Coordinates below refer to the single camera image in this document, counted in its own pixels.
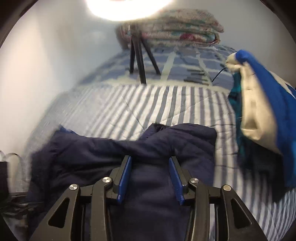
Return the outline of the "navy quilted down jacket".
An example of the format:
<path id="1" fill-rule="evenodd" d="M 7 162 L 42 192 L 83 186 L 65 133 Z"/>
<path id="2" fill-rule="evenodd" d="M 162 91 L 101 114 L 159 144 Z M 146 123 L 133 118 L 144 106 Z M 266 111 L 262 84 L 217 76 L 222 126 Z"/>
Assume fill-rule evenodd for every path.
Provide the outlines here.
<path id="1" fill-rule="evenodd" d="M 215 129 L 191 123 L 152 124 L 135 141 L 55 131 L 31 157 L 27 201 L 38 209 L 28 216 L 28 234 L 71 184 L 93 185 L 127 159 L 125 193 L 110 202 L 113 239 L 183 240 L 190 209 L 176 199 L 169 160 L 176 157 L 193 177 L 212 185 L 216 139 Z"/>

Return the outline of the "striped blue white quilt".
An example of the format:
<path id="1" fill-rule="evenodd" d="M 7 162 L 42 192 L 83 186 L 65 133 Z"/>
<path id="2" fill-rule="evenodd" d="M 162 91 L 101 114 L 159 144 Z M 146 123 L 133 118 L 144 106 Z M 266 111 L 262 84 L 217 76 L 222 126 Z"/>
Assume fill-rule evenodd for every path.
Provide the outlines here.
<path id="1" fill-rule="evenodd" d="M 282 240 L 295 221 L 295 189 L 278 202 L 261 174 L 238 162 L 235 112 L 228 94 L 204 87 L 92 84 L 57 97 L 33 132 L 25 158 L 27 194 L 31 157 L 64 128 L 88 138 L 137 140 L 152 124 L 191 123 L 215 129 L 213 184 L 230 185 L 252 213 L 267 240 Z"/>

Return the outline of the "blue garment on pile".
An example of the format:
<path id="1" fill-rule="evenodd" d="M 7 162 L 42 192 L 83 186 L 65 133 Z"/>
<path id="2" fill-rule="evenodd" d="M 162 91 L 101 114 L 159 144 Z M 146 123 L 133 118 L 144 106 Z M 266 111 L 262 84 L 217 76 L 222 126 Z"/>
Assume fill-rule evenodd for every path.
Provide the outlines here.
<path id="1" fill-rule="evenodd" d="M 285 187 L 295 187 L 295 89 L 247 51 L 229 55 L 226 66 L 235 79 L 229 98 L 238 145 L 245 137 L 280 154 Z"/>

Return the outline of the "blue checkered bed sheet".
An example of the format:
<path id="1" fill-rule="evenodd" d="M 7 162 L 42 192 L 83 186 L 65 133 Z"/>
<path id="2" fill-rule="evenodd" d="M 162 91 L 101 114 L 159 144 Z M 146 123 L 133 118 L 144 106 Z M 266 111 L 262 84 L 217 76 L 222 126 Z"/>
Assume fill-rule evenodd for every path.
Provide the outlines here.
<path id="1" fill-rule="evenodd" d="M 225 61 L 234 52 L 236 51 L 233 48 L 224 45 L 152 48 L 152 54 L 161 72 L 161 75 L 157 75 L 146 51 L 143 50 L 145 76 L 147 80 L 185 81 L 231 89 L 234 80 L 226 69 Z M 139 81 L 137 65 L 134 66 L 133 74 L 130 74 L 129 67 L 130 51 L 124 50 L 97 67 L 81 83 L 126 77 Z"/>

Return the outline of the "black tripod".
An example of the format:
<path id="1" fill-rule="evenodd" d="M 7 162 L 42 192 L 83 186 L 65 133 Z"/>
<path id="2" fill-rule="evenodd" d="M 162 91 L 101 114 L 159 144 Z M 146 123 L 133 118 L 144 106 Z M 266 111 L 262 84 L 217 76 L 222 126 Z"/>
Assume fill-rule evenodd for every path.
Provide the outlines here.
<path id="1" fill-rule="evenodd" d="M 140 83 L 146 85 L 147 80 L 146 80 L 146 76 L 145 76 L 142 46 L 144 47 L 146 53 L 148 54 L 148 57 L 155 69 L 156 74 L 161 75 L 161 72 L 158 68 L 157 62 L 152 54 L 152 51 L 151 51 L 147 41 L 142 36 L 142 33 L 141 32 L 133 33 L 131 35 L 131 41 L 130 41 L 129 72 L 130 72 L 130 74 L 134 73 L 134 62 L 136 60 Z"/>

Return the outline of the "folded floral quilt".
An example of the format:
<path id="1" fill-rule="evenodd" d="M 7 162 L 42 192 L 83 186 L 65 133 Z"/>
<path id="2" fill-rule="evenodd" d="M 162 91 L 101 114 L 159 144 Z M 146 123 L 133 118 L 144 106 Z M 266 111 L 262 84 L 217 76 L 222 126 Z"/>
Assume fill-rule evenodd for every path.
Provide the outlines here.
<path id="1" fill-rule="evenodd" d="M 213 14 L 200 9 L 167 9 L 116 28 L 123 48 L 131 42 L 132 34 L 141 34 L 151 46 L 214 46 L 220 43 L 224 27 Z"/>

